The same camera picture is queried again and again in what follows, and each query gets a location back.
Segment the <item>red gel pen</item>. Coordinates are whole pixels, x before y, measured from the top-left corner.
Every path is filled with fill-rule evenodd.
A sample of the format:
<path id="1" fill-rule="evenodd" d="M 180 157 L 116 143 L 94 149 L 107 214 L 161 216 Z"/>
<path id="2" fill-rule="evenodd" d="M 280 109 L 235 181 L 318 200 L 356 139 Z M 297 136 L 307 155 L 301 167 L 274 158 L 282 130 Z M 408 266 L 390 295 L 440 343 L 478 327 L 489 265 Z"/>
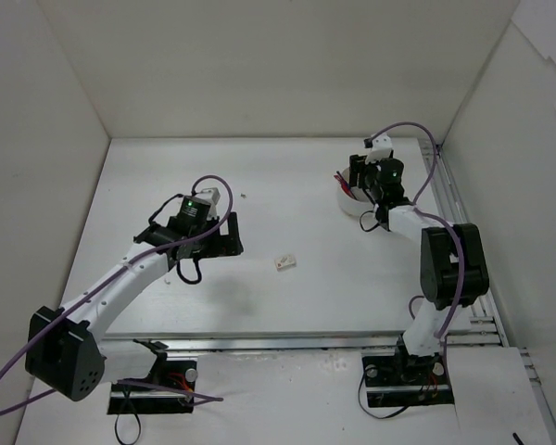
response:
<path id="1" fill-rule="evenodd" d="M 334 178 L 340 184 L 340 187 L 343 190 L 343 192 L 345 194 L 347 194 L 348 196 L 350 196 L 349 185 L 348 185 L 348 182 L 345 180 L 344 176 L 340 172 L 335 172 Z"/>

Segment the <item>white staples box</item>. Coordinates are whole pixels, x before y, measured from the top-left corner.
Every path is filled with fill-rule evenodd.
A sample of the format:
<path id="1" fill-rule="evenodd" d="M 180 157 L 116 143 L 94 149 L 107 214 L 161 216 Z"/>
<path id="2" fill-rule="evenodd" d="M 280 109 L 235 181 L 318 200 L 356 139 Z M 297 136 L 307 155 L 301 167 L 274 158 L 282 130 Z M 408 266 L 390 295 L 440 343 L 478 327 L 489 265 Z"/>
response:
<path id="1" fill-rule="evenodd" d="M 293 254 L 285 254 L 277 257 L 274 260 L 274 265 L 277 271 L 282 271 L 297 265 L 296 257 Z"/>

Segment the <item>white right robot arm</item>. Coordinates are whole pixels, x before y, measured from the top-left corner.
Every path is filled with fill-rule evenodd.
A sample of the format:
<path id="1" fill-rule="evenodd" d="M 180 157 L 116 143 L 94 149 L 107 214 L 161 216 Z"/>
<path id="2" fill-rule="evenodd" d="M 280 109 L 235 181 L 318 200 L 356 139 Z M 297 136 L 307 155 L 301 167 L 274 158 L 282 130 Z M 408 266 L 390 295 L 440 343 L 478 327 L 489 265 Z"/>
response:
<path id="1" fill-rule="evenodd" d="M 439 352 L 459 308 L 467 308 L 489 290 L 489 274 L 478 227 L 452 223 L 422 210 L 406 196 L 404 164 L 388 155 L 349 157 L 348 185 L 373 204 L 372 229 L 402 235 L 420 247 L 419 281 L 424 302 L 401 336 L 402 352 L 391 360 L 394 376 L 411 382 L 425 368 L 423 357 Z"/>

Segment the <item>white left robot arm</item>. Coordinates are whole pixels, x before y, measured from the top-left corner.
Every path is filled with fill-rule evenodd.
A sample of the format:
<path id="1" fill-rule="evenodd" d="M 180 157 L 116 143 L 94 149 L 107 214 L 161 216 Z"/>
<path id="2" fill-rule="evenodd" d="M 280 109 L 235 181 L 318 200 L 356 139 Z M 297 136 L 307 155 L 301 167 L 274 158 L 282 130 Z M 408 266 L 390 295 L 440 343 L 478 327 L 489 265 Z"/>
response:
<path id="1" fill-rule="evenodd" d="M 72 401 L 85 399 L 98 385 L 136 380 L 158 388 L 166 379 L 167 355 L 141 340 L 108 345 L 103 338 L 113 322 L 150 285 L 183 260 L 243 253 L 235 211 L 223 217 L 212 201 L 184 197 L 178 213 L 161 225 L 150 219 L 130 250 L 102 281 L 75 300 L 31 318 L 26 371 Z"/>

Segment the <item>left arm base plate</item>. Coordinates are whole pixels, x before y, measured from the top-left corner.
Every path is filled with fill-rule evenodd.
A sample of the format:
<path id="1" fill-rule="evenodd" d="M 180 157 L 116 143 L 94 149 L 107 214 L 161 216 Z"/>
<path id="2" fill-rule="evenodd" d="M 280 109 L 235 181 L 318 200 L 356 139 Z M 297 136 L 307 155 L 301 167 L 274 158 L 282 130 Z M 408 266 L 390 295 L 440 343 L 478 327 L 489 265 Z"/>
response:
<path id="1" fill-rule="evenodd" d="M 169 391 L 169 388 L 194 391 L 198 377 L 197 361 L 190 357 L 174 356 L 161 342 L 139 341 L 157 355 L 154 369 L 142 382 L 156 388 L 112 384 L 107 415 L 117 414 L 185 414 L 195 409 L 193 396 Z"/>

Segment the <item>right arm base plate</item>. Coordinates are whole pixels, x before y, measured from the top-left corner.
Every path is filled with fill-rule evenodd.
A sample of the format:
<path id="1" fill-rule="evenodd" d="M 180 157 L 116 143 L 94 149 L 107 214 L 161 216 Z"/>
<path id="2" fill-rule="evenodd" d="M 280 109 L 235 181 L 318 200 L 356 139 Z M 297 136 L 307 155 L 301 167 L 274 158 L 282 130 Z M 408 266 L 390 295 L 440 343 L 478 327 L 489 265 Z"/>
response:
<path id="1" fill-rule="evenodd" d="M 398 343 L 388 355 L 363 355 L 360 400 L 370 409 L 453 405 L 455 398 L 440 352 L 417 357 Z"/>

